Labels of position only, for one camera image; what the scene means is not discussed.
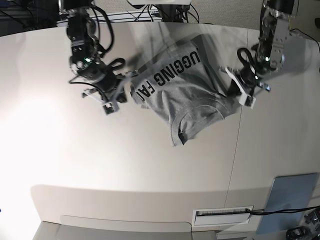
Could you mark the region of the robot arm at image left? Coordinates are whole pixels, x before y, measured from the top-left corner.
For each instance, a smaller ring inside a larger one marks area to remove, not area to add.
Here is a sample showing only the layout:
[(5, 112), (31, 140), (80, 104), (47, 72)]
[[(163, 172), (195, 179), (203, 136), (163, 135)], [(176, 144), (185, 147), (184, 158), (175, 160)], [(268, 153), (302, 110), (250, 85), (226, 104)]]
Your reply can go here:
[[(75, 76), (69, 84), (87, 86), (81, 96), (95, 99), (106, 115), (118, 112), (119, 105), (128, 101), (125, 84), (138, 73), (117, 73), (125, 67), (124, 58), (116, 58), (108, 64), (103, 61), (115, 42), (107, 13), (91, 0), (60, 0), (58, 7), (62, 19), (67, 20), (66, 34), (71, 43), (69, 67)], [(107, 48), (100, 43), (100, 25), (90, 17), (89, 9), (101, 13), (107, 24), (110, 34)]]

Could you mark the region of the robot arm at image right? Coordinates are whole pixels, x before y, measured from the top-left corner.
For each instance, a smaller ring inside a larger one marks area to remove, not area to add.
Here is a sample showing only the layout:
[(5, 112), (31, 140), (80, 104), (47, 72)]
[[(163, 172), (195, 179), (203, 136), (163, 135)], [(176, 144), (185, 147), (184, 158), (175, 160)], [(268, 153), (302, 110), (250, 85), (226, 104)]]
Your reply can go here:
[(297, 15), (298, 0), (264, 0), (260, 11), (258, 43), (251, 50), (241, 47), (236, 54), (242, 63), (241, 69), (225, 66), (219, 70), (231, 78), (237, 89), (238, 103), (253, 108), (256, 102), (255, 88), (269, 92), (264, 78), (279, 72), (285, 63), (285, 43), (290, 33), (290, 18)]

